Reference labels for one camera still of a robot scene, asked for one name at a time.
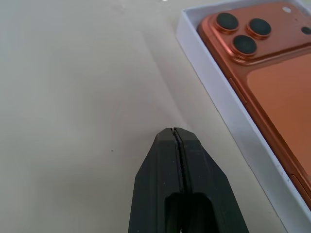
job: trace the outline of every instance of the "white box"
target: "white box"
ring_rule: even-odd
[[[289,233],[310,233],[311,212],[219,69],[196,28],[207,15],[280,0],[239,0],[184,9],[177,39],[276,213]],[[287,0],[302,12],[299,0]]]

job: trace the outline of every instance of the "camera lens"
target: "camera lens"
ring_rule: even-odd
[[[233,39],[233,46],[244,54],[252,54],[256,52],[256,42],[249,36],[238,35]]]
[[[306,35],[310,35],[311,34],[311,28],[308,27],[303,27],[301,28],[301,31],[306,34]]]
[[[269,35],[271,26],[261,18],[254,18],[249,22],[250,29],[258,35]]]
[[[235,18],[234,15],[229,14],[229,13],[218,14],[216,22],[218,23],[219,26],[227,30],[234,30],[239,25],[237,18]]]

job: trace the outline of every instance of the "copper phone back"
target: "copper phone back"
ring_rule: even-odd
[[[311,209],[311,18],[286,2],[209,15],[198,33]]]

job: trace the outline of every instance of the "smartphone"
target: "smartphone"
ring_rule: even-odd
[[[310,16],[265,3],[209,15],[197,31],[311,209]]]

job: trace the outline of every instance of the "white table surface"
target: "white table surface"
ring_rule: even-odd
[[[194,132],[251,233],[286,232],[182,52],[208,0],[2,0],[0,232],[127,232],[155,135]]]

